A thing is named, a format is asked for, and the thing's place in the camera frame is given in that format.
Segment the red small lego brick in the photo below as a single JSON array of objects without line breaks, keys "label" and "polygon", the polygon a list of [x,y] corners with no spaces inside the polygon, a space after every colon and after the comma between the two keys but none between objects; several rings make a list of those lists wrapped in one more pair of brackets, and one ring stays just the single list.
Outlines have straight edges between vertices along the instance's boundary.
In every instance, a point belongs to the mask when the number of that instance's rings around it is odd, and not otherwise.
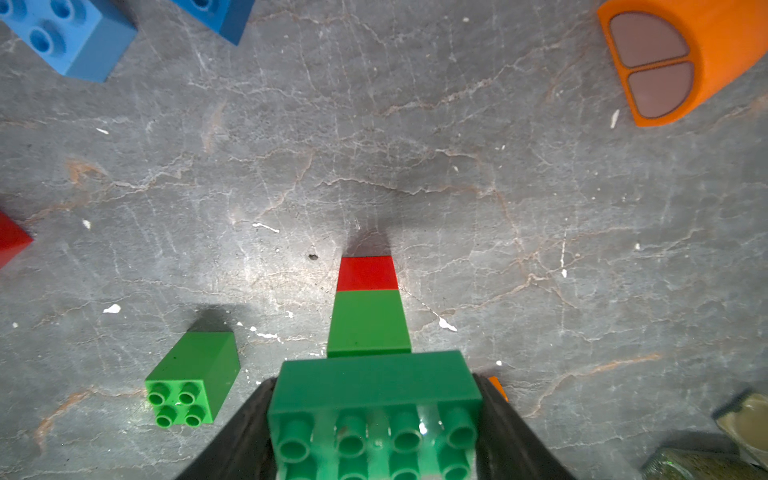
[{"label": "red small lego brick", "polygon": [[343,257],[337,291],[397,290],[398,281],[391,256]]}]

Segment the orange long lego brick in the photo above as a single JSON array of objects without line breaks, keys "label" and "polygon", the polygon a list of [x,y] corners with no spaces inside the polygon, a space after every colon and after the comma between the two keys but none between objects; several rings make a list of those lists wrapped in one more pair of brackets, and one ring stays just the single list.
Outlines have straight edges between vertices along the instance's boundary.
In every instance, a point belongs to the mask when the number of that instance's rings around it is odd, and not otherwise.
[{"label": "orange long lego brick", "polygon": [[509,402],[509,397],[508,397],[506,391],[504,390],[504,388],[503,388],[499,378],[496,377],[496,376],[490,376],[488,378],[488,380],[494,386],[494,388],[499,393],[499,395],[503,398],[503,400],[505,402]]}]

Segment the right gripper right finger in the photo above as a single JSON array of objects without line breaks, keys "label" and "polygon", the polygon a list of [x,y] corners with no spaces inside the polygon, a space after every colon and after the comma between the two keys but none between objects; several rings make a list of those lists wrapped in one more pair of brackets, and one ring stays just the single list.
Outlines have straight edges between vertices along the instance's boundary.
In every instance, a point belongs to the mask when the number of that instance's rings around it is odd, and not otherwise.
[{"label": "right gripper right finger", "polygon": [[482,375],[473,378],[483,397],[476,442],[479,480],[574,480],[521,416]]}]

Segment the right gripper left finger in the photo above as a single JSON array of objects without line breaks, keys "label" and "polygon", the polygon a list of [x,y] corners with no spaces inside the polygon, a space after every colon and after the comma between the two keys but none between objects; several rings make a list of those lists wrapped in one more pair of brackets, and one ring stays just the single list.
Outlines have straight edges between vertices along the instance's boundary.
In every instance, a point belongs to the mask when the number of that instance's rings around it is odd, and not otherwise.
[{"label": "right gripper left finger", "polygon": [[267,420],[276,383],[276,377],[264,380],[177,479],[276,479]]}]

